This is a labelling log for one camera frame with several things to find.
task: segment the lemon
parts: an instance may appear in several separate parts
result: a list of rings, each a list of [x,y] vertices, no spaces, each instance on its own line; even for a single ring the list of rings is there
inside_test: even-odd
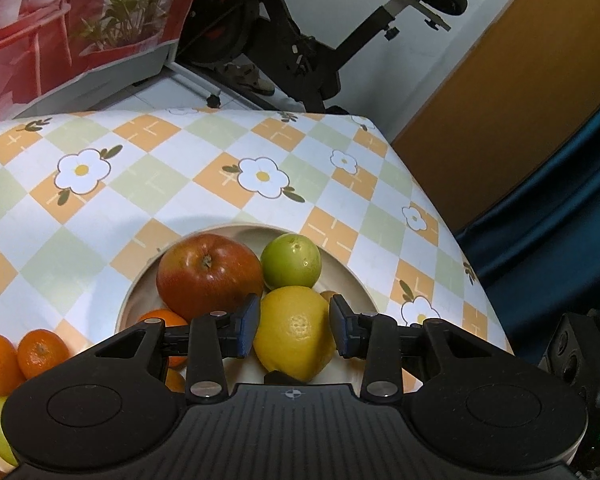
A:
[[[260,303],[253,348],[267,371],[279,370],[299,381],[310,381],[336,349],[329,304],[306,286],[283,286],[270,292]]]

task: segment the blue cloth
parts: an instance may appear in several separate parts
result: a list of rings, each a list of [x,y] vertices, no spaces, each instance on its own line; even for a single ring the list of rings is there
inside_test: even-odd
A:
[[[538,362],[562,313],[600,308],[600,110],[456,238],[514,352]]]

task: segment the shoe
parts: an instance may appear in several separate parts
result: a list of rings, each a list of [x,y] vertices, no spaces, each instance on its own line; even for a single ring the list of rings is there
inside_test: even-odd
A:
[[[256,94],[271,97],[276,92],[276,87],[271,81],[260,77],[260,70],[253,63],[247,65],[234,65],[229,63],[218,72],[227,79],[231,79],[238,86],[248,88]]]

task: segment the white wall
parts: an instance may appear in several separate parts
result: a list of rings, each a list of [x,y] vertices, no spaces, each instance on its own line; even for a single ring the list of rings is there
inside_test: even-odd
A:
[[[388,0],[286,0],[307,35],[337,46]],[[462,16],[444,16],[451,31],[432,30],[407,9],[394,21],[400,34],[379,34],[341,71],[342,90],[329,101],[371,118],[392,140],[463,58],[509,0],[468,0]]]

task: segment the table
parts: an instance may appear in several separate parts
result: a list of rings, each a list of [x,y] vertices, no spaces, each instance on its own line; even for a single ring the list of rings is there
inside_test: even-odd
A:
[[[0,334],[17,344],[48,328],[79,352],[113,334],[160,248],[227,222],[307,235],[399,324],[442,317],[510,351],[451,232],[369,120],[209,108],[0,123]]]

